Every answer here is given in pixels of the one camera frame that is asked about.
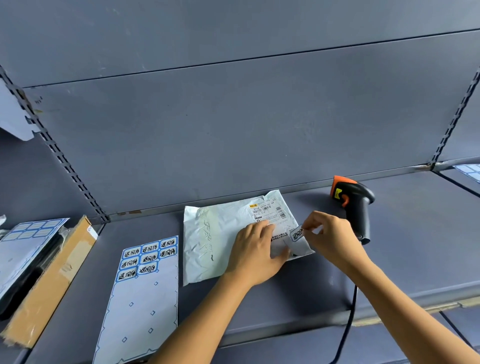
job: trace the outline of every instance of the black cable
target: black cable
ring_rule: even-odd
[[[350,308],[350,316],[348,316],[347,326],[345,326],[345,331],[343,332],[342,339],[340,340],[340,344],[338,345],[338,349],[336,350],[335,359],[330,362],[330,364],[336,364],[340,359],[340,355],[342,354],[343,346],[345,345],[345,341],[347,340],[348,333],[350,332],[350,328],[352,327],[353,316],[355,315],[355,305],[357,303],[357,291],[359,288],[355,285],[353,289],[353,298],[352,298],[352,306]]]

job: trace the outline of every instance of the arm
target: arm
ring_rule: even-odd
[[[239,231],[228,267],[195,311],[162,344],[150,364],[207,364],[230,319],[249,289],[271,278],[289,257],[288,249],[270,258],[275,225],[250,224]]]
[[[319,234],[311,230],[323,226]],[[350,223],[314,211],[304,236],[365,294],[412,363],[480,363],[480,355],[404,294],[367,256]]]

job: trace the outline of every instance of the wrinkled plastic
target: wrinkled plastic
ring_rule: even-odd
[[[183,285],[218,277],[225,272],[238,231],[256,221],[268,219],[273,232],[270,256],[285,246],[290,259],[313,253],[304,237],[289,235],[298,227],[279,190],[265,196],[207,207],[186,206],[183,215]]]

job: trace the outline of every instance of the blue sticker sheet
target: blue sticker sheet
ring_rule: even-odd
[[[459,164],[454,168],[480,183],[480,164]]]
[[[124,249],[93,364],[155,352],[177,328],[178,236]]]
[[[0,299],[67,221],[23,222],[0,240]]]

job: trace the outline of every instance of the orange scanner tip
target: orange scanner tip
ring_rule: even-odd
[[[335,185],[338,182],[358,183],[357,181],[351,180],[350,178],[347,178],[347,177],[333,176],[332,189],[330,190],[330,196],[332,196],[332,197],[333,197],[333,192],[335,190]]]

